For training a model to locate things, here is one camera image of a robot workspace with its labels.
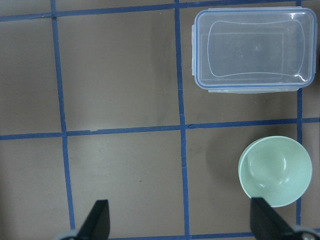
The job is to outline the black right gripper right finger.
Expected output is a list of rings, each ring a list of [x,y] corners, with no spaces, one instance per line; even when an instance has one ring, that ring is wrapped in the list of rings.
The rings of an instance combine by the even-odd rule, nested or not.
[[[256,240],[300,239],[300,235],[262,197],[250,200],[250,230]]]

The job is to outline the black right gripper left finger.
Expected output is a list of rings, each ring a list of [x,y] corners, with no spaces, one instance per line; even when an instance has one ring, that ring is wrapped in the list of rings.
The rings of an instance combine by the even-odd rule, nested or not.
[[[76,240],[108,240],[111,230],[109,202],[97,200],[79,229]]]

